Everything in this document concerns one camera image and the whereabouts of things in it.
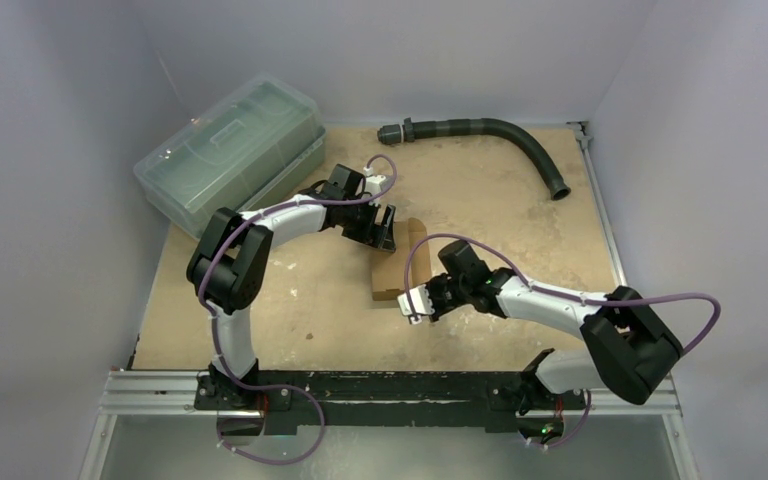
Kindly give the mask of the brown cardboard box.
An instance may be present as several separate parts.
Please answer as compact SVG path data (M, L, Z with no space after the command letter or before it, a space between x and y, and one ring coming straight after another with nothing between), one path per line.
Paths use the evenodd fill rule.
M418 218L397 221L394 224L396 250L392 253L373 250L370 253L370 291L373 301L395 300L404 292L407 265L410 265L408 280L411 288L431 279L433 274L428 243L423 243L408 260L412 248L427 234L426 226Z

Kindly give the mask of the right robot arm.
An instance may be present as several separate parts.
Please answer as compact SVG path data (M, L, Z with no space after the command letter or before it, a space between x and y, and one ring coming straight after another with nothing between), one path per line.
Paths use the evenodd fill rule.
M592 388L642 405L684 354L678 338L628 286L609 293L576 292L528 280L512 268L492 270L466 240L450 243L438 256L444 273L399 299L410 322L436 322L470 306L503 319L533 321L583 342L578 350L546 349L524 368L512 391L523 412Z

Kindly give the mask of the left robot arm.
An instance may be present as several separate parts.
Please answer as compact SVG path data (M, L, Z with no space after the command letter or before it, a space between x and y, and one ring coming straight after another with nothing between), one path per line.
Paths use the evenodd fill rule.
M391 205L381 198L396 174L339 164L290 199L251 210L217 210L186 270L208 313L214 354L209 376L232 408L257 399L258 359L251 339L251 307L261 292L272 250L302 236L339 228L343 237L378 251L395 250Z

